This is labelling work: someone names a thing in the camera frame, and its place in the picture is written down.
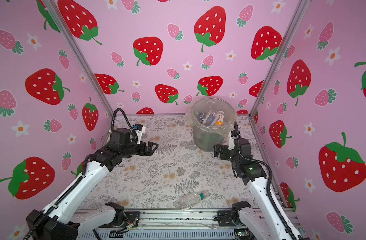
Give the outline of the clear bottle beige label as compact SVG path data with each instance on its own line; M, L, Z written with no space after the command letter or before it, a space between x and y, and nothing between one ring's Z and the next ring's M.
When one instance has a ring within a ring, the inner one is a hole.
M218 112L218 118L215 122L215 126L223 126L223 122L224 122L224 111L219 111Z

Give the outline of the bottle with red white label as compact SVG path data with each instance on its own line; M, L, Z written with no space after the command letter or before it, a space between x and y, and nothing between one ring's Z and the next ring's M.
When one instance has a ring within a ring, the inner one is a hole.
M215 123L218 120L218 111L215 110L209 110L209 112L207 113L207 115L205 116L204 120L203 120L203 125L205 126L214 126Z

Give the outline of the clear bottle with green ring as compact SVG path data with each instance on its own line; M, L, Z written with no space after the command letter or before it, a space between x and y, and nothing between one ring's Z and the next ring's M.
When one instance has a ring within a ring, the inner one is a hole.
M203 190L198 193L191 193L186 196L183 196L179 199L180 207L183 211L186 211L198 204L204 199L209 197L209 193L207 190Z

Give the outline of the Pocari bottle blue label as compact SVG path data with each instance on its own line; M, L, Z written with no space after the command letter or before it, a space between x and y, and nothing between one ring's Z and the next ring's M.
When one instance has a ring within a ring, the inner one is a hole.
M205 122L205 117L206 117L206 114L204 114L204 113L198 113L197 114L197 119L198 119L200 124L203 125L203 123Z

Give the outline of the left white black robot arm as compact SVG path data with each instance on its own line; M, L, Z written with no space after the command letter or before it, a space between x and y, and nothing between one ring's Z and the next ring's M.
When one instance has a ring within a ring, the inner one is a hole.
M123 159L132 156L152 156L158 144L141 140L145 127L111 131L109 141L94 154L88 155L82 172L55 200L43 210L33 210L26 218L29 231L25 240L75 240L103 225L121 225L124 208L114 202L81 217L74 214L94 187Z

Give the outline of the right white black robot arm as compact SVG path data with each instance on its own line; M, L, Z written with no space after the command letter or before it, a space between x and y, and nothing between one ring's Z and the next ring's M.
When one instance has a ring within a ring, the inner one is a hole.
M236 178L240 178L253 194L263 215L261 219L246 202L232 205L230 213L220 215L217 221L232 221L244 225L255 240L304 240L292 224L271 189L272 170L263 161L255 160L247 139L232 137L229 145L214 145L214 157L231 162Z

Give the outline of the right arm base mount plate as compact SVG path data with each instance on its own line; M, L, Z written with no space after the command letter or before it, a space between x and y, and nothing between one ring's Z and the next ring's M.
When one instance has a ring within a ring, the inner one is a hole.
M245 225L234 220L231 210L218 211L217 216L213 219L214 222L218 222L220 227L244 227Z

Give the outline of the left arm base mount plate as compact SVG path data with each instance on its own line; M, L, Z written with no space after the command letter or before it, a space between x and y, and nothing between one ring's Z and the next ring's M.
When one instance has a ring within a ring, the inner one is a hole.
M111 227L118 230L128 230L131 228L137 228L140 220L140 212L126 211L120 213L118 217L109 224Z

